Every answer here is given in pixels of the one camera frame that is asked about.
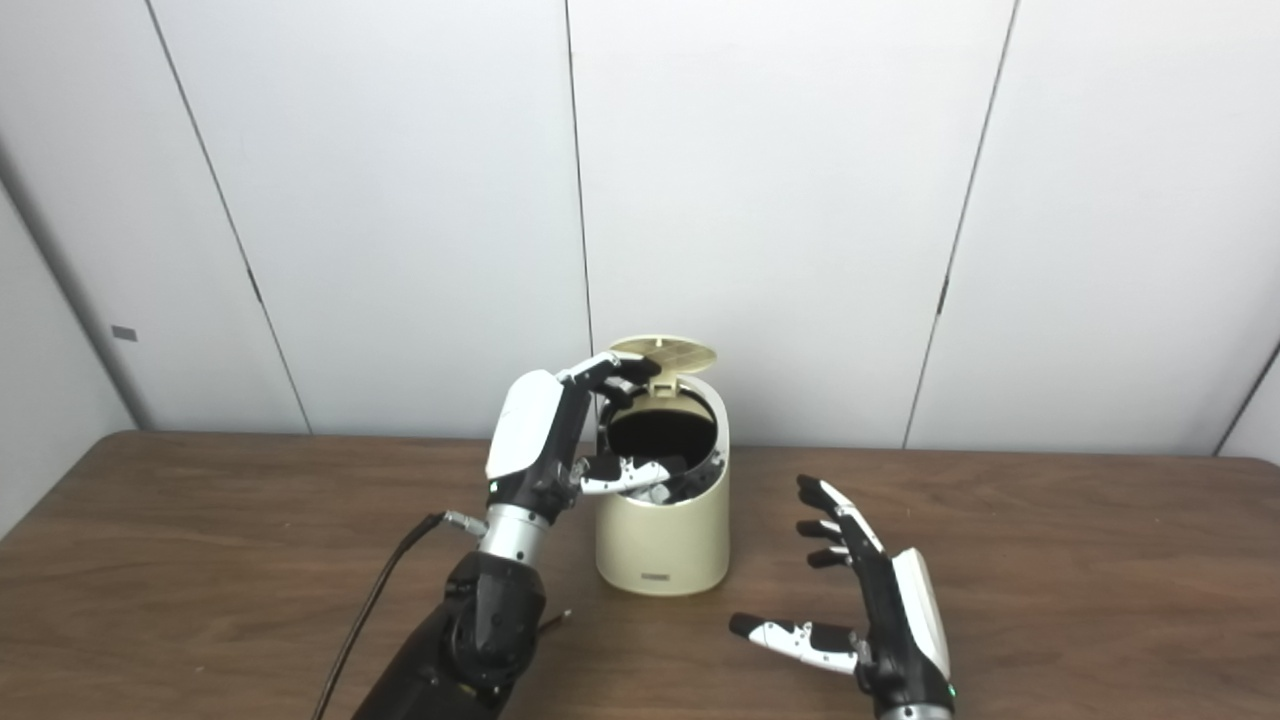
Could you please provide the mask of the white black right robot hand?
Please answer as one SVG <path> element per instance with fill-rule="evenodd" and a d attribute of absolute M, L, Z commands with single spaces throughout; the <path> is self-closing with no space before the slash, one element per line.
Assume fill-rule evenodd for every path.
<path fill-rule="evenodd" d="M 797 497 L 826 514 L 796 530 L 829 547 L 810 568 L 850 568 L 868 620 L 864 633 L 828 623 L 792 623 L 736 612 L 730 630 L 812 667 L 855 679 L 878 719 L 952 719 L 955 697 L 945 625 L 928 566 L 915 548 L 890 553 L 859 507 L 832 484 L 797 475 Z"/>

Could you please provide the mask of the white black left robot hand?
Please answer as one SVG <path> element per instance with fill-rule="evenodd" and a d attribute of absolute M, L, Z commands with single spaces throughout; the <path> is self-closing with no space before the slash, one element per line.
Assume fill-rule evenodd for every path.
<path fill-rule="evenodd" d="M 577 455 L 594 395 L 622 400 L 612 378 L 641 384 L 659 370 L 643 355 L 604 351 L 559 373 L 536 369 L 520 377 L 492 438 L 488 505 L 509 505 L 552 525 L 581 495 L 616 495 L 684 474 L 689 465 L 678 455 Z"/>

